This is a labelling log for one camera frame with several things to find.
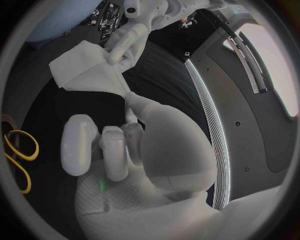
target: black panel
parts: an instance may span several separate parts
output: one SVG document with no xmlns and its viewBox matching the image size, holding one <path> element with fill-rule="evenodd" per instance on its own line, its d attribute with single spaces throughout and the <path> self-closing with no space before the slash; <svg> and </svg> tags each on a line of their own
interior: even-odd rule
<svg viewBox="0 0 300 240">
<path fill-rule="evenodd" d="M 223 42 L 216 41 L 206 54 L 232 78 L 248 101 L 262 134 L 269 169 L 282 171 L 292 159 L 297 121 L 288 117 L 276 92 L 253 93 L 238 56 Z"/>
</svg>

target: yellow cable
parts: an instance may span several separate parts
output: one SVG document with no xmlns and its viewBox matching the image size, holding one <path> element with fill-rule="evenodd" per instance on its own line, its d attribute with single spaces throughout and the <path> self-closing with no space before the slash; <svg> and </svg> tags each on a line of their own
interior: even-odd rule
<svg viewBox="0 0 300 240">
<path fill-rule="evenodd" d="M 28 194 L 31 190 L 31 186 L 32 186 L 32 183 L 31 183 L 31 179 L 30 179 L 30 176 L 28 174 L 28 172 L 20 165 L 18 164 L 11 156 L 9 156 L 8 154 L 5 153 L 5 156 L 11 160 L 19 169 L 21 169 L 23 171 L 23 173 L 25 174 L 26 178 L 27 178 L 27 188 L 25 190 L 21 190 L 21 193 L 22 194 Z"/>
<path fill-rule="evenodd" d="M 17 154 L 19 157 L 21 157 L 22 159 L 27 160 L 27 161 L 33 161 L 34 159 L 37 158 L 40 148 L 39 148 L 39 144 L 38 144 L 37 140 L 35 140 L 35 138 L 33 136 L 31 136 L 28 132 L 25 132 L 25 131 L 22 131 L 22 130 L 12 130 L 12 131 L 10 131 L 10 133 L 23 133 L 23 134 L 27 135 L 28 137 L 30 137 L 34 141 L 35 146 L 36 146 L 34 154 L 31 155 L 31 156 L 26 156 L 23 153 L 19 152 L 17 149 L 15 149 L 15 147 L 8 140 L 7 136 L 4 135 L 4 139 L 5 139 L 6 143 L 8 144 L 10 149 L 15 154 Z"/>
</svg>

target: dark fabric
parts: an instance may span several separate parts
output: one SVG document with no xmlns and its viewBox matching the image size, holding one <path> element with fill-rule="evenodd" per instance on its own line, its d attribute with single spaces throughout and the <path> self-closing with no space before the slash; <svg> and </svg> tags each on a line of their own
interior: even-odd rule
<svg viewBox="0 0 300 240">
<path fill-rule="evenodd" d="M 132 91 L 190 116 L 209 138 L 209 130 L 193 81 L 185 65 L 157 45 L 148 42 L 137 65 L 124 77 Z M 66 91 L 55 81 L 39 93 L 24 120 L 22 130 L 33 135 L 40 151 L 33 162 L 22 161 L 32 189 L 25 197 L 53 228 L 72 240 L 85 239 L 75 216 L 77 178 L 68 175 L 60 163 L 64 124 L 75 114 L 89 115 L 101 133 L 105 126 L 125 123 L 125 101 L 106 92 Z M 26 149 L 26 142 L 21 142 Z M 208 191 L 212 205 L 214 189 Z"/>
</svg>

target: window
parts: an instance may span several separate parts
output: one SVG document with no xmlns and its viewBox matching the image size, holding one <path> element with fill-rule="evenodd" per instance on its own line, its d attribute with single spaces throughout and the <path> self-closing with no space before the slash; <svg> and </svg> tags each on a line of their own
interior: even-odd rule
<svg viewBox="0 0 300 240">
<path fill-rule="evenodd" d="M 285 108 L 290 116 L 299 112 L 297 95 L 292 75 L 279 47 L 264 27 L 256 24 L 246 23 L 235 33 L 242 31 L 258 51 L 269 74 L 272 78 L 274 88 L 278 92 Z M 232 49 L 227 41 L 224 46 Z"/>
</svg>

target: black cable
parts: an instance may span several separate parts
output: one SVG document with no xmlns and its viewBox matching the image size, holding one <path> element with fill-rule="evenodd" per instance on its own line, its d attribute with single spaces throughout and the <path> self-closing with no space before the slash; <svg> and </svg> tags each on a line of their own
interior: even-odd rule
<svg viewBox="0 0 300 240">
<path fill-rule="evenodd" d="M 214 27 L 214 29 L 216 30 L 216 32 L 218 33 L 218 34 L 220 34 L 220 36 L 222 37 L 222 38 L 224 38 L 224 39 L 228 39 L 228 38 L 226 38 L 226 37 L 224 37 L 221 33 L 219 33 L 219 31 L 217 30 L 217 28 L 215 27 L 215 25 L 214 25 L 214 23 L 209 19 L 209 18 L 207 18 L 202 12 L 201 12 L 201 10 L 199 10 L 199 12 L 202 14 L 202 16 L 205 18 L 205 19 L 207 19 L 212 25 L 213 25 L 213 27 Z"/>
</svg>

